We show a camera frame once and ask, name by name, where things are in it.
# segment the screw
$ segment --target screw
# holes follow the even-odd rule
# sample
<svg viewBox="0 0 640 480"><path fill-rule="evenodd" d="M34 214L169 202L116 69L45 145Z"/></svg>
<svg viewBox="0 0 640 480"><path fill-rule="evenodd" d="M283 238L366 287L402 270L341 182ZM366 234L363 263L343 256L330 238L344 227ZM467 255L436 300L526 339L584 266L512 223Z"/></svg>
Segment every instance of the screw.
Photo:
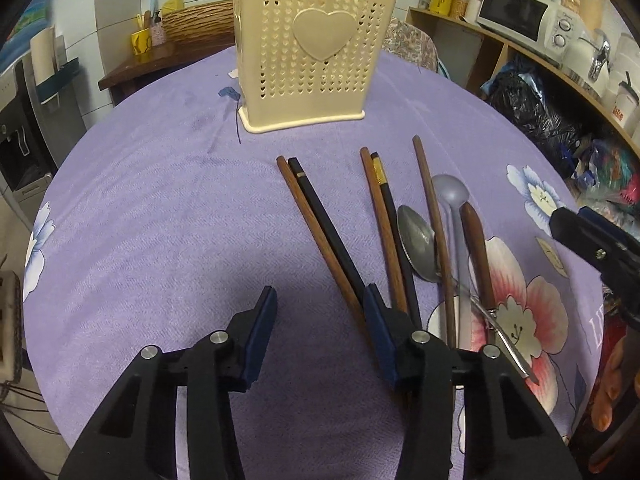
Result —
<svg viewBox="0 0 640 480"><path fill-rule="evenodd" d="M489 359L497 359L500 357L500 349L494 345L487 345L482 349L482 353Z"/></svg>
<svg viewBox="0 0 640 480"><path fill-rule="evenodd" d="M152 359L157 355L158 355L158 347L153 345L145 346L140 351L140 357L142 357L143 359Z"/></svg>
<svg viewBox="0 0 640 480"><path fill-rule="evenodd" d="M224 343L227 339L229 339L229 334L224 330L218 330L209 336L209 341L216 345Z"/></svg>
<svg viewBox="0 0 640 480"><path fill-rule="evenodd" d="M429 339L431 339L431 336L429 335L428 332L425 332L424 330L416 330L414 333L411 334L411 339L413 339L417 343L420 343L421 345L424 345L425 343L429 342Z"/></svg>

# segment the heart-shaped emblem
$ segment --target heart-shaped emblem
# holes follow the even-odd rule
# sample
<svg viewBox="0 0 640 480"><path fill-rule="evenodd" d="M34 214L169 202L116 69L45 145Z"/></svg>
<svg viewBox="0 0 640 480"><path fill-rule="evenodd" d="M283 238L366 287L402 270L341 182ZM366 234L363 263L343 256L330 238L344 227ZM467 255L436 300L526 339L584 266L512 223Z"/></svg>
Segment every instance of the heart-shaped emblem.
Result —
<svg viewBox="0 0 640 480"><path fill-rule="evenodd" d="M293 20L293 34L300 47L318 61L340 52L357 28L354 17L344 10L327 14L324 10L304 9Z"/></svg>

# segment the white microwave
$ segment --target white microwave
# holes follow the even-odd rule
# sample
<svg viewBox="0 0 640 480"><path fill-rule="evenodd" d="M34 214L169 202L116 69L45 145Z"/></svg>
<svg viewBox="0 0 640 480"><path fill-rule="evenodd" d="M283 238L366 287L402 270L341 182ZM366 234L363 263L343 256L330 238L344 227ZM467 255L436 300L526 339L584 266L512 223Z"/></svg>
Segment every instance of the white microwave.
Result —
<svg viewBox="0 0 640 480"><path fill-rule="evenodd" d="M556 65L584 32L578 14L549 0L482 0L478 24Z"/></svg>

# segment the yellow mug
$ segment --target yellow mug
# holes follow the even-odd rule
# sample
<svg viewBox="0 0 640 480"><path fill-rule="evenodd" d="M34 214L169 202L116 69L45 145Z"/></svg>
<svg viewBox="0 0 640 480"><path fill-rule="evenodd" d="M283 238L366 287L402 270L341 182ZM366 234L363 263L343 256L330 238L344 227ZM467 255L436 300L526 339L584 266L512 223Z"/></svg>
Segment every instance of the yellow mug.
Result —
<svg viewBox="0 0 640 480"><path fill-rule="evenodd" d="M151 50L151 33L148 28L134 32L131 35L131 44L133 45L133 53L136 56L144 54Z"/></svg>

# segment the metal spoon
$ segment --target metal spoon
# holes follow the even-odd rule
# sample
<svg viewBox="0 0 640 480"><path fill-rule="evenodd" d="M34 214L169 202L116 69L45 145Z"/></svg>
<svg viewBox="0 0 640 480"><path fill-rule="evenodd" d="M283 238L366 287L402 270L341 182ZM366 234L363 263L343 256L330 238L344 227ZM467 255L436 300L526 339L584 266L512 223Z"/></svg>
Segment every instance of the metal spoon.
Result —
<svg viewBox="0 0 640 480"><path fill-rule="evenodd" d="M400 232L400 241L402 242L404 253L416 274L427 282L439 283L441 278L436 265L435 243L433 241L433 230L431 226L409 206L401 205L398 208L398 230ZM463 288L461 283L458 283L458 286L459 288ZM478 298L471 294L468 287L466 287L466 293L469 295L471 305L473 305L482 317L484 317L486 322L495 329L520 376L523 379L529 378L534 384L540 384L531 366L529 366L524 357L522 357L520 351L511 341L511 338L507 336L500 325L498 325L494 316L489 314Z"/></svg>
<svg viewBox="0 0 640 480"><path fill-rule="evenodd" d="M449 205L453 221L453 241L456 247L456 267L458 268L458 346L471 350L471 298L468 293L471 276L469 273L469 252L466 249L465 232L460 216L460 207L469 200L469 190L465 184L452 175L440 174L433 177L433 187L438 200Z"/></svg>

